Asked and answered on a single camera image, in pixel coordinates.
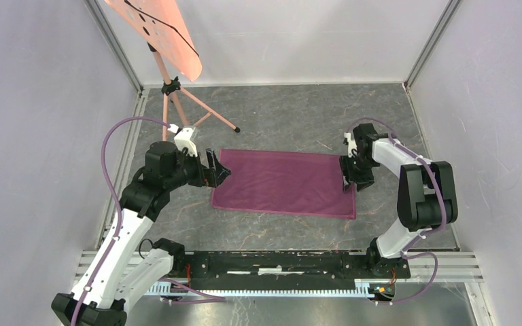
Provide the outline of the purple cloth napkin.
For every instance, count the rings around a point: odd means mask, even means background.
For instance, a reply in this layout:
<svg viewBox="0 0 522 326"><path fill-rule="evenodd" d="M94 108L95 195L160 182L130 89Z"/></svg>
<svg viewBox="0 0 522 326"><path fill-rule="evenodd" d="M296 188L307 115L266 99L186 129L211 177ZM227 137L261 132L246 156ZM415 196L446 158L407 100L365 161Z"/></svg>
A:
<svg viewBox="0 0 522 326"><path fill-rule="evenodd" d="M343 190L336 155L223 149L230 176L212 191L216 209L355 219L355 191Z"/></svg>

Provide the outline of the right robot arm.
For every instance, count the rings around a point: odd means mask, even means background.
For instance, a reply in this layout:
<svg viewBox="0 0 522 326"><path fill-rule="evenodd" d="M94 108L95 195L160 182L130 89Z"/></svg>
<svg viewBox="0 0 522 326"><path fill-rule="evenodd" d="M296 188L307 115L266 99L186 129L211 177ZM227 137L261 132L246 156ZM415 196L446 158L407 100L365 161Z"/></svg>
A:
<svg viewBox="0 0 522 326"><path fill-rule="evenodd" d="M385 276L408 259L408 250L428 235L457 220L453 167L415 153L393 131L381 134L371 123L344 133L347 153L339 158L343 191L360 192L375 182L373 170L384 166L398 178L397 217L366 252L365 266L374 277Z"/></svg>

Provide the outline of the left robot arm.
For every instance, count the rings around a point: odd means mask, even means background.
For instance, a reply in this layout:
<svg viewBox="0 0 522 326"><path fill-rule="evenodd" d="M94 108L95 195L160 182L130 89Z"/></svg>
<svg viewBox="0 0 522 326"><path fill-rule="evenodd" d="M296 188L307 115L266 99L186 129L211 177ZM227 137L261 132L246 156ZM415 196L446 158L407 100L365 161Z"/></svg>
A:
<svg viewBox="0 0 522 326"><path fill-rule="evenodd" d="M190 185L218 187L230 176L212 149L203 165L195 146L168 141L152 143L144 165L134 174L118 202L116 217L92 263L70 293L58 293L51 308L63 325L125 325L128 314L159 278L186 269L184 246L157 240L143 262L126 266L171 192Z"/></svg>

